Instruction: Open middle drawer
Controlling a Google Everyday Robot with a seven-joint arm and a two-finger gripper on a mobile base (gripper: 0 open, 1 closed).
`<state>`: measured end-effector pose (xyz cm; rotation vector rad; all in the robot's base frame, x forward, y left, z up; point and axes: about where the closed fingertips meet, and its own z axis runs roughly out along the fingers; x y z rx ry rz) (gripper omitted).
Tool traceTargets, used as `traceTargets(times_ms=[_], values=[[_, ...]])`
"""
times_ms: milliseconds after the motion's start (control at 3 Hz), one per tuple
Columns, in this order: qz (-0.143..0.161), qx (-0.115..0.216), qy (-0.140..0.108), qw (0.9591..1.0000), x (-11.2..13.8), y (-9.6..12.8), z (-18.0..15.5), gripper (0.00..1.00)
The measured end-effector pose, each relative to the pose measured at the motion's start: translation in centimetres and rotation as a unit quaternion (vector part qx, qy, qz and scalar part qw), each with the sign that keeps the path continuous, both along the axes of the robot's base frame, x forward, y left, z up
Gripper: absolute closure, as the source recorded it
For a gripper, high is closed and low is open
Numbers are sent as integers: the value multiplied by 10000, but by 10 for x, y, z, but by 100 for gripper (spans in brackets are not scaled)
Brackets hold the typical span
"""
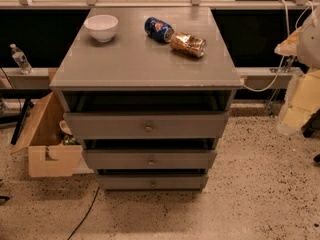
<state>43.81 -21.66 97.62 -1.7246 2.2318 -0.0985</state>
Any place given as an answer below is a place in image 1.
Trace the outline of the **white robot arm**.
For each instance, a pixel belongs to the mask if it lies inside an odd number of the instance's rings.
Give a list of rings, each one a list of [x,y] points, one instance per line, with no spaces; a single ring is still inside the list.
[[[274,50],[276,54],[293,56],[307,71],[289,81],[277,123],[277,130],[291,135],[301,130],[320,109],[320,6],[300,27]]]

